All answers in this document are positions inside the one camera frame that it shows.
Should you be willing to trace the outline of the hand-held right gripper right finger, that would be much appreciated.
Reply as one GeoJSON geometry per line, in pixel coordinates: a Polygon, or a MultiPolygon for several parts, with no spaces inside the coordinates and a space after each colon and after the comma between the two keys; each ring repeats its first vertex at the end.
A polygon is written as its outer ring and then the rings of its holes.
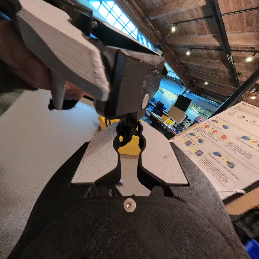
{"type": "Polygon", "coordinates": [[[145,187],[186,186],[188,180],[169,140],[144,121],[138,123],[137,177],[145,187]]]}

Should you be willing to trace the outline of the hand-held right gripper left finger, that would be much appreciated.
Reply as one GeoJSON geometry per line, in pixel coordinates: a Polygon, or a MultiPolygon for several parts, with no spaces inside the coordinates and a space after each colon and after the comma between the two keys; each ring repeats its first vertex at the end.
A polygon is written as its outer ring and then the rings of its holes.
{"type": "Polygon", "coordinates": [[[120,181],[119,126],[119,122],[115,122],[90,140],[71,184],[111,189],[120,181]]]}

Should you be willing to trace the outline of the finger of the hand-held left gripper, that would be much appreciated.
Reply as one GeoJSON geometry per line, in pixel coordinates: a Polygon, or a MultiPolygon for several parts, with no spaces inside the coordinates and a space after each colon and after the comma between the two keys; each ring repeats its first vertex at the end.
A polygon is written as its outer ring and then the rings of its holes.
{"type": "Polygon", "coordinates": [[[104,21],[93,18],[91,26],[91,35],[93,36],[91,42],[95,43],[101,49],[111,47],[115,50],[122,50],[137,59],[164,59],[162,55],[142,45],[134,38],[131,38],[104,21]]]}
{"type": "Polygon", "coordinates": [[[69,16],[45,1],[18,1],[17,22],[24,43],[51,71],[54,108],[61,110],[66,81],[99,101],[110,85],[99,49],[69,22],[69,16]]]}

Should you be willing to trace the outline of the grey desk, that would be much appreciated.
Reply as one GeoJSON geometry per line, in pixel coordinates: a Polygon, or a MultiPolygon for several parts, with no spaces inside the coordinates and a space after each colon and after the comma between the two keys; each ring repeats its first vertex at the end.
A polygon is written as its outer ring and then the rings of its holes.
{"type": "Polygon", "coordinates": [[[46,90],[24,91],[1,116],[1,258],[10,252],[53,174],[100,130],[93,102],[49,111],[46,90]]]}

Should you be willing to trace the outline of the person's left hand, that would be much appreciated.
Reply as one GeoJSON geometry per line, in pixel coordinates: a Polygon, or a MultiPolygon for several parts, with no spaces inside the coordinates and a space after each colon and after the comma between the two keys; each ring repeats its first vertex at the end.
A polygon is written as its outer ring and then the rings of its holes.
{"type": "Polygon", "coordinates": [[[0,59],[23,83],[51,90],[50,71],[24,44],[11,21],[0,21],[0,59]]]}

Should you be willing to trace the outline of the large paned window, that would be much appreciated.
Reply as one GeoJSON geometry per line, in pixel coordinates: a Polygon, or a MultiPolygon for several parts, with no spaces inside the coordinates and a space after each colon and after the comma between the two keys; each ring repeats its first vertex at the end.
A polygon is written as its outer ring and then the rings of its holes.
{"type": "Polygon", "coordinates": [[[95,17],[98,17],[125,35],[137,40],[148,49],[161,54],[162,47],[152,44],[151,41],[139,31],[135,24],[132,23],[131,19],[128,18],[115,1],[79,0],[78,2],[92,9],[95,17]]]}

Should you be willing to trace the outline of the yellow plastic bin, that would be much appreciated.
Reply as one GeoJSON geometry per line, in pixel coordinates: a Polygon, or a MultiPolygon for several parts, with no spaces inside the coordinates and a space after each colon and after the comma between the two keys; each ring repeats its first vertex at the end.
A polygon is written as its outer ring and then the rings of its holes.
{"type": "MultiPolygon", "coordinates": [[[[120,119],[108,120],[99,115],[98,121],[99,121],[101,130],[103,130],[106,127],[108,127],[109,125],[111,125],[112,123],[120,122],[120,119]]],[[[131,141],[128,144],[126,144],[125,146],[120,147],[118,149],[118,151],[120,154],[138,156],[140,153],[138,132],[136,131],[136,133],[133,135],[131,141]]]]}

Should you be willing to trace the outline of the wooden background table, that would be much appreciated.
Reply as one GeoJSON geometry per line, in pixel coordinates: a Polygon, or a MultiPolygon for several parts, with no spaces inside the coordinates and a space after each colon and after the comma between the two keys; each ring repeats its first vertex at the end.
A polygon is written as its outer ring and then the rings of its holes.
{"type": "Polygon", "coordinates": [[[177,136],[176,131],[170,126],[168,125],[165,121],[162,120],[162,117],[156,115],[155,113],[153,113],[152,111],[150,111],[149,109],[147,109],[147,111],[154,119],[157,120],[157,122],[161,125],[163,125],[168,131],[170,131],[174,136],[177,136]]]}

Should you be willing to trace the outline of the cardboard box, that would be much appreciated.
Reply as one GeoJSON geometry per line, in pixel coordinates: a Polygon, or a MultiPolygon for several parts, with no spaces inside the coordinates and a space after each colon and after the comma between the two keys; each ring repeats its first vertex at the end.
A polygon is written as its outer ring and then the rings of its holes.
{"type": "Polygon", "coordinates": [[[185,112],[177,108],[176,106],[172,106],[168,111],[168,118],[170,118],[176,124],[180,124],[185,118],[185,112]]]}

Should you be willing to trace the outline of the black office chair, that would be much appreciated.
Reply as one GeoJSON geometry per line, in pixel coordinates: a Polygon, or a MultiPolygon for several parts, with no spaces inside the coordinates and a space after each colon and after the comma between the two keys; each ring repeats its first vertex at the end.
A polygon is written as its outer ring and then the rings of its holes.
{"type": "Polygon", "coordinates": [[[153,109],[153,113],[162,117],[164,104],[160,101],[157,102],[156,107],[153,109]]]}

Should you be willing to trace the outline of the printed instruction sheet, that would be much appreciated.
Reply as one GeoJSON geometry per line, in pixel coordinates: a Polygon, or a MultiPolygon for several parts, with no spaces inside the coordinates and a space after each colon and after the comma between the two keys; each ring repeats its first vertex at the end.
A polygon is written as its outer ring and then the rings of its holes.
{"type": "Polygon", "coordinates": [[[172,138],[222,200],[259,179],[259,108],[240,102],[172,138]]]}

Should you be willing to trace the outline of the black monitor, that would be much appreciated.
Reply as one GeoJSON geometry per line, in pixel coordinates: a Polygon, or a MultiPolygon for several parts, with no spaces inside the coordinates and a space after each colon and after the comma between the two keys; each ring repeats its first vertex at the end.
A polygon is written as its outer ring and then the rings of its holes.
{"type": "Polygon", "coordinates": [[[192,100],[183,96],[183,95],[178,95],[176,102],[174,103],[174,106],[178,109],[180,109],[183,112],[186,112],[188,109],[189,105],[192,103],[192,100]]]}

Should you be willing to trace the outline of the black pole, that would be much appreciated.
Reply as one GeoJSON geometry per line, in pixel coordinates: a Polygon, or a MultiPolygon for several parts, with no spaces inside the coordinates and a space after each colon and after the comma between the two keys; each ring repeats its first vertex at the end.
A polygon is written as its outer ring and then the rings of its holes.
{"type": "Polygon", "coordinates": [[[247,92],[256,83],[258,79],[259,68],[257,68],[254,73],[252,73],[251,76],[246,79],[209,118],[212,118],[213,116],[230,108],[245,92],[247,92]]]}

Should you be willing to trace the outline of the blue plastic bin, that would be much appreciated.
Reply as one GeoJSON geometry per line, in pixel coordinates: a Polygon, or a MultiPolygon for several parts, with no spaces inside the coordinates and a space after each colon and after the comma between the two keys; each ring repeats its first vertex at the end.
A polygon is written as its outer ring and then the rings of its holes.
{"type": "Polygon", "coordinates": [[[248,240],[244,246],[251,259],[259,259],[259,243],[255,239],[248,240]]]}

